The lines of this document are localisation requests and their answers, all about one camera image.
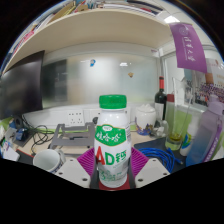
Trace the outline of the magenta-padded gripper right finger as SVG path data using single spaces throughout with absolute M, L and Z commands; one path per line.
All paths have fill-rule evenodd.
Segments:
M 157 158 L 148 159 L 139 150 L 133 148 L 128 174 L 130 187 L 140 188 L 168 176 L 169 171 Z

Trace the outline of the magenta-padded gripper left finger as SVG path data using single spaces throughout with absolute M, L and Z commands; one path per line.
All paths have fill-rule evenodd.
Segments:
M 94 149 L 89 149 L 78 158 L 69 158 L 56 175 L 81 187 L 89 188 L 94 170 Z

